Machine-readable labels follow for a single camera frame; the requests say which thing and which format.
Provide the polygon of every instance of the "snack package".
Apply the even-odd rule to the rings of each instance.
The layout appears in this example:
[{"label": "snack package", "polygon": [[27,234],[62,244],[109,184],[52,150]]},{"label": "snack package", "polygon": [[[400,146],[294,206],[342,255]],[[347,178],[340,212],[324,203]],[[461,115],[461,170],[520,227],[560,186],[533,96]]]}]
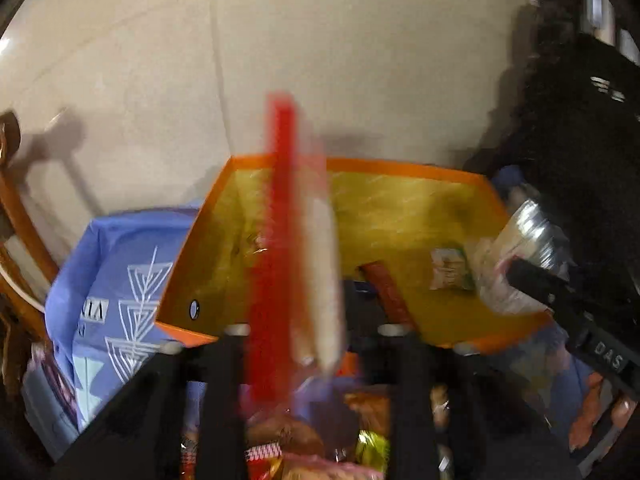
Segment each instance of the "snack package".
[{"label": "snack package", "polygon": [[195,478],[197,453],[198,433],[194,431],[184,433],[180,443],[180,480]]},{"label": "snack package", "polygon": [[324,443],[318,432],[287,413],[271,415],[256,423],[249,422],[246,440],[252,447],[268,446],[269,443],[276,442],[285,452],[324,456]]},{"label": "snack package", "polygon": [[433,425],[437,430],[446,430],[449,425],[449,397],[447,387],[437,384],[431,389],[431,412],[433,413]]},{"label": "snack package", "polygon": [[249,480],[271,480],[282,464],[282,451],[276,443],[251,447],[244,452]]},{"label": "snack package", "polygon": [[388,438],[391,428],[390,401],[386,394],[353,392],[344,403],[360,416],[360,429]]},{"label": "snack package", "polygon": [[384,474],[389,462],[389,441],[373,431],[361,431],[356,445],[356,462]]},{"label": "snack package", "polygon": [[333,374],[345,350],[326,158],[290,97],[269,106],[273,172],[247,352],[248,383],[263,411],[286,409],[290,392],[310,375]]},{"label": "snack package", "polygon": [[282,480],[383,480],[380,471],[348,462],[329,462],[315,456],[284,454]]},{"label": "snack package", "polygon": [[568,280],[572,264],[566,237],[543,215],[535,200],[525,200],[495,240],[471,240],[465,246],[478,296],[498,314],[542,312],[546,305],[509,285],[506,271],[518,257]]},{"label": "snack package", "polygon": [[380,303],[385,309],[389,323],[408,325],[412,330],[418,331],[418,325],[409,313],[400,290],[385,263],[378,260],[364,264],[360,266],[360,272],[378,291]]},{"label": "snack package", "polygon": [[473,290],[474,280],[466,264],[465,253],[458,248],[437,248],[431,251],[433,279],[431,290],[461,288]]}]

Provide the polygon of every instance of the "gold wrapper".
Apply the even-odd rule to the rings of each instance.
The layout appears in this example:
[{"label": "gold wrapper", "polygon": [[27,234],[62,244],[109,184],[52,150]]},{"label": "gold wrapper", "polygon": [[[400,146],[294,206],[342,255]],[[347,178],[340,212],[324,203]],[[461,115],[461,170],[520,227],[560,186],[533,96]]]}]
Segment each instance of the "gold wrapper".
[{"label": "gold wrapper", "polygon": [[372,431],[360,431],[356,444],[356,462],[385,473],[389,460],[389,441]]}]

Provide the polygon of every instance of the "blurry red object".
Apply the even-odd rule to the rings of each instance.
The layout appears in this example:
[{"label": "blurry red object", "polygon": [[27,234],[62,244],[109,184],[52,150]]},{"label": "blurry red object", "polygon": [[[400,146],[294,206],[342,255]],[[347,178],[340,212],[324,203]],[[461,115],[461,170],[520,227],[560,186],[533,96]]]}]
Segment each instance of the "blurry red object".
[{"label": "blurry red object", "polygon": [[360,266],[365,279],[378,290],[380,303],[385,309],[386,316],[391,323],[403,324],[418,332],[418,325],[404,302],[400,290],[384,262],[375,261]]},{"label": "blurry red object", "polygon": [[273,174],[264,225],[264,247],[254,269],[254,298],[249,312],[248,382],[256,406],[286,402],[293,373],[290,306],[295,283],[292,243],[296,109],[290,98],[270,101],[269,130]]}]

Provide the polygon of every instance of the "wooden chair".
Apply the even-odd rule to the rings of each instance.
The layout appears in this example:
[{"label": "wooden chair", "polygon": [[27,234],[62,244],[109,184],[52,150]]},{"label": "wooden chair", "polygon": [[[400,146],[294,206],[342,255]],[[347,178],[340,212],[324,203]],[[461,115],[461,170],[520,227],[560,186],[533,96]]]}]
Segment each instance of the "wooden chair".
[{"label": "wooden chair", "polygon": [[[0,115],[0,205],[12,234],[49,283],[58,274],[58,265],[37,233],[8,172],[8,163],[20,146],[20,126],[12,111]],[[0,246],[0,321],[4,327],[2,381],[9,399],[20,393],[20,384],[31,354],[32,342],[50,346],[44,323],[44,309],[35,299],[28,282],[4,246]]]}]

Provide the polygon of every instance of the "clear plastic bag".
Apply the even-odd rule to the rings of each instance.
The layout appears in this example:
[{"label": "clear plastic bag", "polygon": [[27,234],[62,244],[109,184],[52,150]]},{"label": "clear plastic bag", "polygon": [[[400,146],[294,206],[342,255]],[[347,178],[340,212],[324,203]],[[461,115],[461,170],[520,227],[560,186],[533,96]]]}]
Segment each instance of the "clear plastic bag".
[{"label": "clear plastic bag", "polygon": [[566,246],[566,237],[547,220],[538,202],[526,199],[495,240],[481,238],[465,245],[478,296],[499,314],[546,310],[509,285],[506,271],[514,258],[522,258],[568,281],[571,257]]}]

